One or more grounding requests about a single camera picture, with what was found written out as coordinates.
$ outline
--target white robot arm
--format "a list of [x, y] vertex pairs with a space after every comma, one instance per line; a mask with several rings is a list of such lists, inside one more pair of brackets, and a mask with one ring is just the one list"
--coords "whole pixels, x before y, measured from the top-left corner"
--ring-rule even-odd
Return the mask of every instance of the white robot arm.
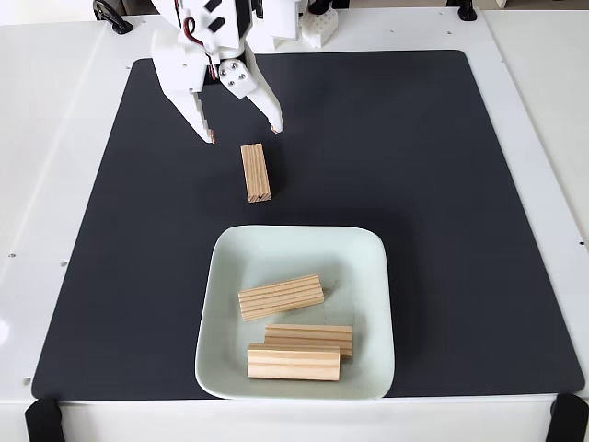
[[[311, 21], [329, 12], [331, 0], [317, 0]], [[153, 0], [159, 13], [173, 26], [158, 30], [152, 41], [152, 57], [164, 94], [174, 103], [196, 133], [214, 143], [214, 133], [204, 119], [198, 93], [202, 87], [221, 83], [238, 99], [248, 97], [270, 123], [283, 130], [278, 99], [256, 65], [246, 43], [252, 26], [252, 11], [263, 17], [265, 31], [277, 39], [298, 38], [299, 15], [308, 0]], [[303, 16], [303, 33], [309, 18]]]

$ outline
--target white bowl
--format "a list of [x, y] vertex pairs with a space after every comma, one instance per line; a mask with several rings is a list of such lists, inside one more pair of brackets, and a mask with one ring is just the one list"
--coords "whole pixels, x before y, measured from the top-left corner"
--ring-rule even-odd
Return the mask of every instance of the white bowl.
[[[259, 320], [241, 318], [237, 292], [319, 275], [325, 302]], [[353, 358], [340, 381], [248, 378], [248, 346], [263, 343], [266, 324], [353, 326]], [[385, 248], [355, 227], [242, 226], [214, 246], [196, 346], [201, 387], [230, 399], [376, 399], [395, 371]]]

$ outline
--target stacked wooden blocks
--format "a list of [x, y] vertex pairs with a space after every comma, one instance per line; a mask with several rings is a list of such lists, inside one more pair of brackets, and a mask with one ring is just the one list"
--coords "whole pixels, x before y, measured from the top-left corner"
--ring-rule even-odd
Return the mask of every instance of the stacked wooden blocks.
[[[316, 274], [239, 292], [244, 320], [320, 304]], [[341, 357], [352, 357], [353, 328], [344, 325], [266, 325], [264, 343], [248, 349], [250, 378], [340, 380]]]

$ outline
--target white platform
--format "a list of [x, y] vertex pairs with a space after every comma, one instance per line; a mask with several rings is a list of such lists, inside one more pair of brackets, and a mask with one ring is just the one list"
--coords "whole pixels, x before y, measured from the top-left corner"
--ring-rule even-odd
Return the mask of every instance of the white platform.
[[[586, 375], [589, 255], [579, 244], [583, 241], [581, 234], [508, 69], [515, 75], [530, 113], [537, 116], [535, 123], [545, 148], [557, 171], [563, 169], [558, 178], [574, 203], [575, 214], [583, 221], [585, 231], [589, 231], [589, 223], [585, 224], [589, 203], [581, 196], [586, 187], [578, 186], [587, 182], [587, 168], [575, 172], [575, 167], [586, 164], [589, 158], [581, 150], [586, 145], [588, 115], [586, 108], [571, 105], [581, 102], [578, 99], [586, 102], [586, 87], [583, 88], [580, 76], [584, 73], [587, 78], [588, 68], [586, 57], [578, 54], [586, 53], [583, 27], [587, 29], [589, 17], [583, 13], [488, 14], [493, 14], [492, 31], [502, 45], [507, 65], [482, 14], [476, 22], [464, 23], [455, 11], [442, 8], [343, 11], [338, 32], [322, 51], [459, 49], [467, 55]], [[571, 14], [574, 17], [570, 19], [565, 16]], [[134, 60], [149, 56], [153, 29], [166, 26], [161, 17], [136, 17], [130, 21], [135, 30], [125, 36], [114, 34], [104, 23], [0, 29], [0, 43], [11, 43], [0, 44], [3, 62], [14, 66], [0, 71], [3, 97], [29, 106], [16, 108], [13, 113], [26, 122], [29, 111], [34, 116], [35, 110], [42, 109], [35, 106], [46, 103], [50, 107], [37, 115], [38, 122], [43, 123], [53, 114], [52, 105], [64, 110], [47, 125], [41, 139], [34, 137], [33, 123], [28, 126], [31, 131], [14, 132], [10, 142], [10, 148], [19, 145], [35, 152], [19, 167], [23, 174], [29, 168], [36, 169], [39, 179], [29, 187], [34, 198], [27, 200], [25, 220], [18, 223], [19, 233], [7, 249], [16, 257], [7, 259], [4, 255], [0, 262], [0, 319], [7, 331], [0, 343], [0, 401], [6, 402], [0, 406], [0, 426], [8, 434], [7, 440], [27, 440], [22, 419], [24, 406], [8, 403], [32, 401], [23, 379], [34, 373], [64, 277], [65, 268], [60, 262], [68, 260], [73, 249], [128, 68]], [[538, 43], [526, 38], [530, 32], [546, 34], [545, 51], [534, 49]], [[504, 48], [502, 38], [503, 42], [509, 38]], [[42, 45], [32, 44], [39, 41]], [[46, 47], [46, 52], [39, 47]], [[56, 55], [59, 58], [52, 58], [59, 63], [43, 61], [47, 51], [55, 53], [65, 47], [67, 50], [61, 56]], [[281, 45], [278, 51], [314, 52], [295, 42]], [[547, 64], [552, 64], [548, 73], [530, 75], [529, 69]], [[560, 76], [550, 78], [550, 74]], [[64, 75], [71, 78], [66, 84]], [[22, 81], [26, 76], [30, 81]], [[547, 89], [543, 83], [547, 79], [560, 84]], [[2, 112], [11, 115], [7, 108], [3, 107]], [[14, 131], [10, 123], [7, 129]], [[575, 148], [563, 155], [563, 145]], [[6, 154], [4, 149], [3, 146], [2, 155]], [[10, 194], [18, 194], [19, 183], [25, 182], [20, 175], [15, 173], [3, 192], [9, 189]], [[255, 406], [243, 402], [68, 405], [64, 407], [64, 426], [66, 437], [69, 435], [72, 440], [185, 440], [194, 437], [198, 426], [199, 436], [221, 440], [254, 433], [262, 440], [274, 440], [280, 431], [285, 440], [306, 435], [317, 440], [334, 436], [342, 440], [396, 436], [399, 440], [536, 441], [545, 437], [550, 400], [549, 396], [399, 399], [364, 405], [338, 404], [329, 409], [300, 402]], [[227, 421], [241, 425], [223, 425]]]

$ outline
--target wooden block on mat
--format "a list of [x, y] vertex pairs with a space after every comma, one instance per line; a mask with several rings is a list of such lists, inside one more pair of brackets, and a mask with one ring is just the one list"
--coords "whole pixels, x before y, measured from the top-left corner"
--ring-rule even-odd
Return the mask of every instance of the wooden block on mat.
[[340, 348], [251, 343], [248, 377], [340, 380]]
[[349, 325], [268, 324], [265, 343], [340, 347], [342, 357], [352, 357], [353, 328]]
[[293, 308], [314, 306], [323, 300], [323, 290], [316, 274], [239, 292], [244, 320], [256, 320]]
[[243, 159], [243, 170], [246, 174], [248, 201], [256, 203], [270, 200], [268, 171], [266, 170], [266, 161], [264, 160], [264, 151], [261, 145], [241, 146], [241, 159]]

